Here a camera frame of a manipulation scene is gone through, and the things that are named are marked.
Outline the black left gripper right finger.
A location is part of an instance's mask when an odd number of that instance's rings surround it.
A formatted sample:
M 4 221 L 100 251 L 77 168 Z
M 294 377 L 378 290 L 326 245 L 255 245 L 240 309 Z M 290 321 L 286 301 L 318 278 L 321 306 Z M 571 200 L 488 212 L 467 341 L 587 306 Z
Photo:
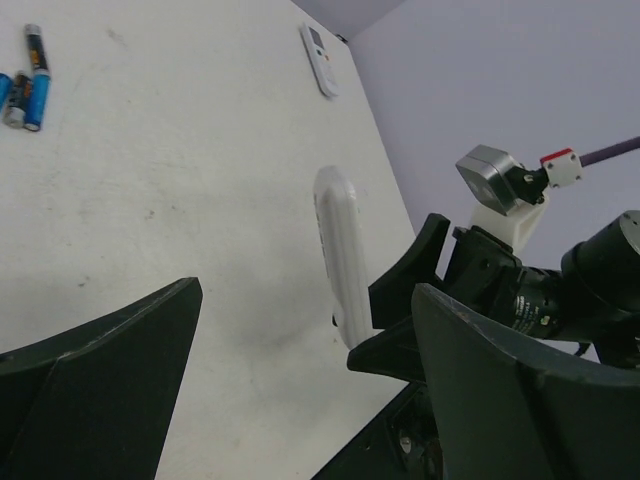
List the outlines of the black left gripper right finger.
M 639 375 L 557 350 L 435 287 L 412 296 L 452 479 L 636 479 Z

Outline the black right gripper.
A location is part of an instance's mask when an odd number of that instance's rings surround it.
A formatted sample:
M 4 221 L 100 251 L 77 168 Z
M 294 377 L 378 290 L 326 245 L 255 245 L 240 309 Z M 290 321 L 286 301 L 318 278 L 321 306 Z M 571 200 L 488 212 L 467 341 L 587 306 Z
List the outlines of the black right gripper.
M 350 371 L 425 383 L 411 298 L 417 284 L 440 282 L 436 268 L 449 227 L 443 215 L 429 214 L 408 250 L 369 286 L 372 324 L 383 331 L 349 352 Z M 477 226 L 456 227 L 453 237 L 443 291 L 487 318 L 514 320 L 523 265 L 513 249 Z

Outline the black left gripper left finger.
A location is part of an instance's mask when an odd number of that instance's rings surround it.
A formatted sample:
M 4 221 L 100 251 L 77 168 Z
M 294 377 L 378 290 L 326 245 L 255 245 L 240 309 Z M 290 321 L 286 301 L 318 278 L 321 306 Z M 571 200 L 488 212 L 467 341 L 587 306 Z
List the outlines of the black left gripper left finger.
M 2 478 L 154 478 L 202 299 L 182 278 L 3 353 Z

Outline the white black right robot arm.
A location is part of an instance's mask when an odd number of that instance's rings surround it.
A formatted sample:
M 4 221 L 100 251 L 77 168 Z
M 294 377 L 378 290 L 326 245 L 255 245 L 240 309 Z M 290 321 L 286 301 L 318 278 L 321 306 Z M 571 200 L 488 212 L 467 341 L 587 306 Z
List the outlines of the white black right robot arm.
M 422 383 L 411 298 L 429 284 L 471 310 L 541 340 L 576 342 L 601 363 L 639 365 L 639 214 L 627 211 L 565 253 L 558 270 L 526 266 L 488 231 L 427 217 L 400 260 L 369 288 L 377 333 L 347 367 Z

